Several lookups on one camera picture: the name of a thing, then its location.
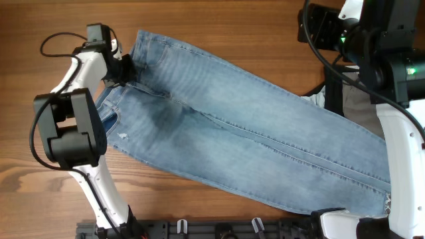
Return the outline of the light blue denim jeans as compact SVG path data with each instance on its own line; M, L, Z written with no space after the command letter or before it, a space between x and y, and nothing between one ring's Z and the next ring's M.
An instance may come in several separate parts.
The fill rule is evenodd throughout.
M381 137L177 39L139 31L130 56L135 79L96 102L112 147L293 213L385 213Z

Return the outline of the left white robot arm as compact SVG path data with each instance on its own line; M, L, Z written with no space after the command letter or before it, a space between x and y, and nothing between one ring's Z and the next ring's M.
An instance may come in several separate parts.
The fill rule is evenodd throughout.
M71 65L48 94L34 99L30 135L39 132L44 162L30 138L33 157L44 167L68 172L80 185L94 214L97 238L146 238L143 226L118 192L106 163L106 131L93 94L100 82L119 82L126 57L118 40L87 40L69 54Z

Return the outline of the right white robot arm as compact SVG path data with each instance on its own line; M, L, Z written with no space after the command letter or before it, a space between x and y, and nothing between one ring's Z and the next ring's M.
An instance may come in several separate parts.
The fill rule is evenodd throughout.
M346 1L337 12L305 1L300 27L316 56L335 50L355 63L382 125L391 184L390 214L315 212L317 238L424 237L424 53L413 47L421 2Z

